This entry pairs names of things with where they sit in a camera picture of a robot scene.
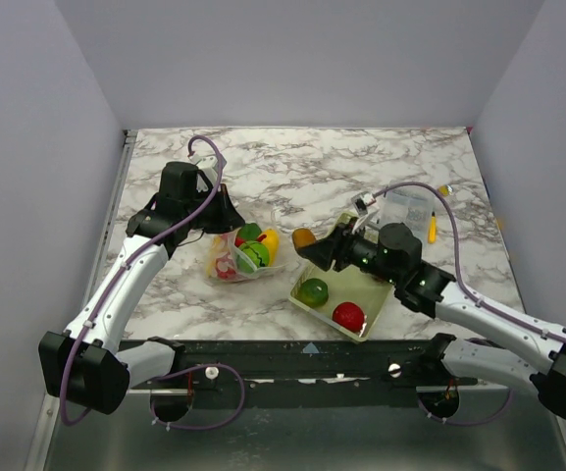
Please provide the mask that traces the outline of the green watermelon toy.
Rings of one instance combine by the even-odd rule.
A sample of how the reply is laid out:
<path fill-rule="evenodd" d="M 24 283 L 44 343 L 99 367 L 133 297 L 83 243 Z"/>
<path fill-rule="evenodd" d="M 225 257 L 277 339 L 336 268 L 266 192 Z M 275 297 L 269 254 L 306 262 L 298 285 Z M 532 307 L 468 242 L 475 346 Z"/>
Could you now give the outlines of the green watermelon toy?
<path fill-rule="evenodd" d="M 270 264 L 268 248 L 257 240 L 246 241 L 238 250 L 242 256 L 237 257 L 236 264 L 243 273 L 251 274 L 256 269 L 268 267 Z"/>

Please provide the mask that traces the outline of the clear zip top bag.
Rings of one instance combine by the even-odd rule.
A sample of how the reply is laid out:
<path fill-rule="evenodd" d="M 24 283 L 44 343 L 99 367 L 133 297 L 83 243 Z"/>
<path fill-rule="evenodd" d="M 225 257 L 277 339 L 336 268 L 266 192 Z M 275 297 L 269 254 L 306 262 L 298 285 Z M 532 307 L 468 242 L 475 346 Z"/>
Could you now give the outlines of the clear zip top bag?
<path fill-rule="evenodd" d="M 243 273 L 238 269 L 246 277 L 246 280 L 243 282 L 257 280 L 259 278 L 264 278 L 267 276 L 273 276 L 274 274 L 280 272 L 290 260 L 290 243 L 284 237 L 284 234 L 279 228 L 275 211 L 269 206 L 247 207 L 239 209 L 239 214 L 243 217 L 245 224 L 256 223 L 260 226 L 262 232 L 267 229 L 274 229 L 278 233 L 280 238 L 279 250 L 274 265 L 256 269 L 251 274 Z M 235 233 L 234 244 L 236 260 L 238 256 L 242 256 L 242 253 L 238 250 L 240 245 L 235 242 L 236 233 L 238 232 L 238 230 L 232 231 L 232 233 Z"/>

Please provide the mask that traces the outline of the brown pear toy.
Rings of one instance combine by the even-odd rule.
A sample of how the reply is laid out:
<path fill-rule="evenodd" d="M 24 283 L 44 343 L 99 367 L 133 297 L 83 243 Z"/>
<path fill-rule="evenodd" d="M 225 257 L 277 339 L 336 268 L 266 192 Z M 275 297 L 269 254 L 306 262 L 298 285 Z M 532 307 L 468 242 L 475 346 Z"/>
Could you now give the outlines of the brown pear toy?
<path fill-rule="evenodd" d="M 311 230 L 299 228 L 292 233 L 292 242 L 295 249 L 303 248 L 316 242 L 316 237 Z"/>

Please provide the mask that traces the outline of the red bell pepper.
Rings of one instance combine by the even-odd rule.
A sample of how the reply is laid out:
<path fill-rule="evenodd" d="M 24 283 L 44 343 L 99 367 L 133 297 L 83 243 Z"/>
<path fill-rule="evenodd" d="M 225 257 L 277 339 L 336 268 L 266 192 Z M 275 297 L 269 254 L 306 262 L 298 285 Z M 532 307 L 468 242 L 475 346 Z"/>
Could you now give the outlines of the red bell pepper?
<path fill-rule="evenodd" d="M 245 281 L 246 277 L 238 270 L 236 264 L 235 244 L 234 244 L 235 233 L 226 233 L 223 235 L 226 235 L 228 237 L 229 253 L 224 261 L 219 261 L 217 263 L 216 277 L 209 277 L 209 278 L 228 283 Z"/>

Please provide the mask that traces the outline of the green bell pepper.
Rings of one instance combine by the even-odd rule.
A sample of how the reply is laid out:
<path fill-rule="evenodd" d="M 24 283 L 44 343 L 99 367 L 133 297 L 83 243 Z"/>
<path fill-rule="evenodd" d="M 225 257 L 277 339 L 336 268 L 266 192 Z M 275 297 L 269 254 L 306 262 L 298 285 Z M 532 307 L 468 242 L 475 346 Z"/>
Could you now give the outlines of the green bell pepper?
<path fill-rule="evenodd" d="M 235 242 L 242 245 L 247 241 L 256 240 L 262 233 L 260 226 L 256 223 L 247 223 L 236 233 Z"/>

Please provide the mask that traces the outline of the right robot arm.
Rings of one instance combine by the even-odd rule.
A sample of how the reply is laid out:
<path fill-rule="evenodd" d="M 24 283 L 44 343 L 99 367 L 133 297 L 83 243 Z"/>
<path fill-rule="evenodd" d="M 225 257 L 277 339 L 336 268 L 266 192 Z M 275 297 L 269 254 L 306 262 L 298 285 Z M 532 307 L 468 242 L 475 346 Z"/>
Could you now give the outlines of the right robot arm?
<path fill-rule="evenodd" d="M 439 385 L 450 377 L 477 378 L 534 394 L 566 420 L 566 327 L 515 311 L 475 293 L 454 275 L 422 258 L 422 243 L 402 223 L 366 238 L 353 222 L 339 223 L 325 237 L 308 229 L 292 234 L 296 253 L 323 271 L 355 266 L 388 282 L 412 312 L 462 326 L 492 341 L 471 346 L 443 337 L 440 350 L 424 355 L 420 372 Z"/>

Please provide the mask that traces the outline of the yellow lemon toy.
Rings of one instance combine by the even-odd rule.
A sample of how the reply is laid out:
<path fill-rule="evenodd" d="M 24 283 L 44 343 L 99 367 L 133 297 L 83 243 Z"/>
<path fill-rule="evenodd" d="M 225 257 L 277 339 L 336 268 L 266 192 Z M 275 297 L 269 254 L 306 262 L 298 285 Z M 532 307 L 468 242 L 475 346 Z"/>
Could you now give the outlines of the yellow lemon toy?
<path fill-rule="evenodd" d="M 267 229 L 262 232 L 258 241 L 263 244 L 269 253 L 269 266 L 273 266 L 276 261 L 276 256 L 278 254 L 280 238 L 278 233 L 274 229 Z"/>

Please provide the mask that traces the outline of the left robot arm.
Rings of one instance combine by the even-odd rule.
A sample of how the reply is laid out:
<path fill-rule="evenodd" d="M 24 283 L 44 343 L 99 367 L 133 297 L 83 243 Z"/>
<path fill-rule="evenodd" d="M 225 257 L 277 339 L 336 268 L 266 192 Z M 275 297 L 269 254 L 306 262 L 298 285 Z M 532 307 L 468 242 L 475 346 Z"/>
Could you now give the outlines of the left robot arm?
<path fill-rule="evenodd" d="M 185 378 L 181 347 L 153 337 L 121 350 L 129 319 L 156 275 L 192 231 L 219 235 L 243 225 L 222 182 L 224 160 L 170 162 L 148 203 L 130 217 L 126 237 L 108 275 L 61 333 L 48 332 L 38 346 L 43 379 L 60 402 L 67 426 L 77 419 L 70 404 L 109 415 L 129 388 L 156 379 L 166 388 Z"/>

